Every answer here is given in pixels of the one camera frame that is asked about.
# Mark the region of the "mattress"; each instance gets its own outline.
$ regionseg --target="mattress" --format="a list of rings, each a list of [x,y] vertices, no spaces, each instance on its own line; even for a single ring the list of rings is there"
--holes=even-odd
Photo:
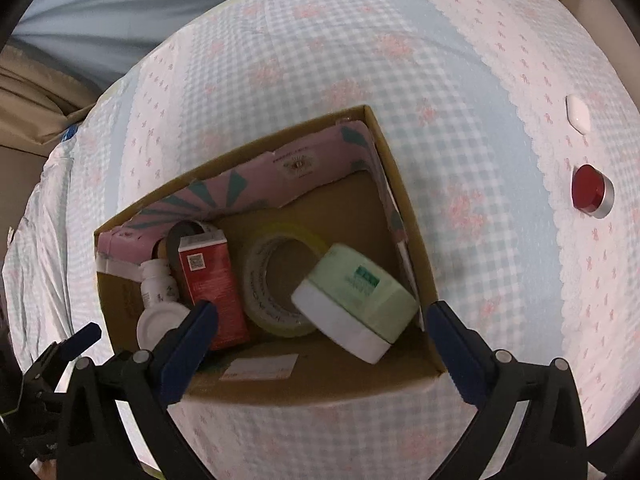
[[[592,134],[568,124],[568,94],[588,104]],[[45,166],[3,271],[20,365],[87,322],[104,329],[95,228],[213,157],[362,103],[398,164],[439,296],[492,348],[565,357],[596,439],[640,383],[640,116],[557,0],[231,0],[176,32]],[[603,220],[571,204],[586,162],[616,189]],[[88,354],[112,352],[103,337]],[[186,397],[170,413],[219,478],[386,479],[428,478],[475,410],[444,375],[313,406]]]

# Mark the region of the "silver screw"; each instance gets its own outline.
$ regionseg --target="silver screw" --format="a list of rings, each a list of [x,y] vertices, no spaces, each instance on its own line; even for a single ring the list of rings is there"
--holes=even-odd
[[[78,359],[78,362],[76,363],[76,368],[78,370],[84,370],[85,368],[88,367],[90,362],[91,362],[91,359],[89,359],[88,357],[81,357]]]
[[[554,364],[558,370],[567,371],[569,369],[569,363],[559,357],[558,359],[554,359]]]
[[[501,363],[510,363],[513,356],[507,352],[506,350],[498,350],[495,353],[495,358],[498,359]]]
[[[133,354],[133,361],[138,364],[146,363],[150,356],[149,350],[138,350]]]

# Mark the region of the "white bottle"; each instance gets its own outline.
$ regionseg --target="white bottle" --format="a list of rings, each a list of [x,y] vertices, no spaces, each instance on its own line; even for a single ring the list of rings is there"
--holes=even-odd
[[[163,301],[179,301],[178,283],[171,276],[169,260],[147,260],[140,264],[140,292],[145,308]]]

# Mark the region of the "yellow tape roll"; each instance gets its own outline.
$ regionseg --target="yellow tape roll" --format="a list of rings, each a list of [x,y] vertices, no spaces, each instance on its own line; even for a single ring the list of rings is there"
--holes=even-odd
[[[267,286],[271,255],[291,240],[304,244],[318,259],[329,249],[318,236],[299,225],[273,223],[257,230],[240,254],[244,312],[261,329],[280,337],[299,337],[316,330],[301,312],[278,304]]]

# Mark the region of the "open box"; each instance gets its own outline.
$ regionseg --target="open box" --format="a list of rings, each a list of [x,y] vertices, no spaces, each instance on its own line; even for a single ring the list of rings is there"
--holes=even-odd
[[[238,256],[243,240],[252,231],[272,222],[295,223],[314,232],[329,245],[341,242],[351,246],[404,282],[407,275],[402,271],[401,262],[410,261],[419,303],[432,303],[437,299],[436,289],[417,220],[391,151],[368,106],[323,116],[254,140],[170,181],[101,226],[95,232],[97,249],[103,250],[108,245],[105,240],[130,242],[131,230],[127,230],[126,226],[132,225],[135,218],[140,218],[142,210],[148,212],[149,206],[180,193],[194,182],[212,179],[263,153],[275,152],[290,142],[348,121],[361,121],[368,129],[384,171],[382,182],[385,187],[388,184],[384,192],[381,191],[380,176],[375,178],[375,171],[369,173],[354,168],[354,173],[316,187],[282,207],[247,208],[216,218],[214,223],[225,232],[232,261]],[[390,203],[384,200],[386,196],[390,197]],[[397,236],[390,227],[389,208],[395,211],[396,207],[401,218],[402,235],[406,240],[402,246],[408,249],[404,259],[395,239]],[[146,241],[144,250],[149,251],[149,244],[153,243],[155,239]],[[143,311],[140,284],[98,272],[98,294],[113,347],[137,350],[136,323]],[[196,374],[188,394],[215,402],[307,404],[399,390],[430,381],[442,371],[428,338],[415,324],[407,327],[375,365],[349,354],[319,332],[298,338],[276,338],[261,333],[255,327],[251,331],[251,343],[216,352],[213,364]],[[293,371],[286,380],[219,380],[236,358],[284,354],[298,354]]]

